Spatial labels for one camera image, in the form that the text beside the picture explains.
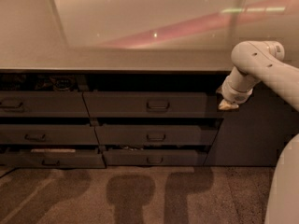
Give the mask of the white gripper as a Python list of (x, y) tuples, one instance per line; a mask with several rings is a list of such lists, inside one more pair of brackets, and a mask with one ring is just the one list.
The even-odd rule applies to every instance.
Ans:
[(224, 79), (217, 89), (217, 93), (223, 97), (223, 100), (218, 105), (218, 109), (222, 111), (238, 109), (239, 105), (244, 104), (249, 99), (254, 86), (260, 82), (260, 79), (245, 74), (234, 67), (230, 75)]

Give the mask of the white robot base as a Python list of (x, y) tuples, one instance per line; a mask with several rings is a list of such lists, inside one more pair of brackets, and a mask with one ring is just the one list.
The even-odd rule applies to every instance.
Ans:
[(264, 224), (299, 224), (299, 134), (280, 154)]

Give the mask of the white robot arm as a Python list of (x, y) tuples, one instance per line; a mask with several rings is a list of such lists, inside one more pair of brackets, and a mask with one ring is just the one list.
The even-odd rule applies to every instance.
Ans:
[(296, 111), (299, 111), (299, 69), (284, 63), (283, 46), (277, 41), (244, 41), (231, 53), (234, 65), (218, 88), (222, 100), (219, 110), (238, 109), (264, 83)]

